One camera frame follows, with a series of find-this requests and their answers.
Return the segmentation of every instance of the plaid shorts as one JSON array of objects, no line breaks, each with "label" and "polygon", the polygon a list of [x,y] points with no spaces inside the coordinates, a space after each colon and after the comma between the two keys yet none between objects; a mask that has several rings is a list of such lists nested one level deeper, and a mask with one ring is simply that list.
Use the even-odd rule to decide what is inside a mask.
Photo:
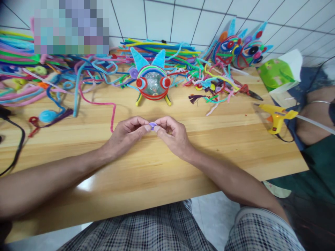
[{"label": "plaid shorts", "polygon": [[[180,201],[96,221],[59,250],[216,250]],[[236,216],[225,250],[304,250],[292,228],[277,215],[244,207]]]}]

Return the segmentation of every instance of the finger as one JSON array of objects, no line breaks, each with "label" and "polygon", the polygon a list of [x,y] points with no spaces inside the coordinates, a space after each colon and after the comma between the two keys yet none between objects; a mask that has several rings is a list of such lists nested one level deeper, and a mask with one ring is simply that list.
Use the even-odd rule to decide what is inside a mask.
[{"label": "finger", "polygon": [[129,133],[129,136],[133,138],[133,140],[140,140],[145,134],[151,131],[151,125],[146,124],[138,128],[137,130]]},{"label": "finger", "polygon": [[149,124],[149,121],[140,116],[135,116],[124,120],[125,127],[129,128],[130,130],[133,130],[137,126],[144,126],[146,124]]},{"label": "finger", "polygon": [[162,126],[162,127],[164,127],[164,125],[166,125],[165,128],[166,127],[171,127],[172,130],[177,129],[178,125],[179,125],[179,122],[177,120],[175,120],[174,118],[170,117],[170,116],[165,116],[165,117],[162,117],[160,119],[157,119],[155,121],[155,123],[159,126]]},{"label": "finger", "polygon": [[159,125],[154,127],[154,131],[157,133],[157,136],[167,144],[167,140],[171,135],[169,135],[166,130]]}]

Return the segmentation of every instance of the pixelated area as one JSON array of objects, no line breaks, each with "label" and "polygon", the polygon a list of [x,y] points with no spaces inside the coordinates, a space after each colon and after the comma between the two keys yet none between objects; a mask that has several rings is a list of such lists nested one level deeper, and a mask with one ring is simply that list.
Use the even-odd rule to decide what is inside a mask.
[{"label": "pixelated area", "polygon": [[108,54],[108,19],[97,0],[41,0],[35,10],[36,54]]}]

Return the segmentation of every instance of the yellow glue gun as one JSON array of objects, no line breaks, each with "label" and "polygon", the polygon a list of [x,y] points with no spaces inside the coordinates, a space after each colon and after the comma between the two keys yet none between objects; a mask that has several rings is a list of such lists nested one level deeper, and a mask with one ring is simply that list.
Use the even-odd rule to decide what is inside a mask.
[{"label": "yellow glue gun", "polygon": [[269,121],[273,122],[272,129],[268,130],[270,134],[278,134],[282,129],[284,119],[293,119],[298,115],[296,111],[287,112],[285,108],[268,104],[255,104],[262,110],[271,114]]}]

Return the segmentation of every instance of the bracelet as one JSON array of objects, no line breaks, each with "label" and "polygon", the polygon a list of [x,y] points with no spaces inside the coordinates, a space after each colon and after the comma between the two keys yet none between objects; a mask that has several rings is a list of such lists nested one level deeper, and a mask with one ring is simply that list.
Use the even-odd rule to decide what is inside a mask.
[{"label": "bracelet", "polygon": [[315,101],[310,102],[310,104],[311,104],[311,103],[326,103],[326,104],[329,104],[329,105],[330,105],[330,102],[323,101],[323,100],[315,100]]}]

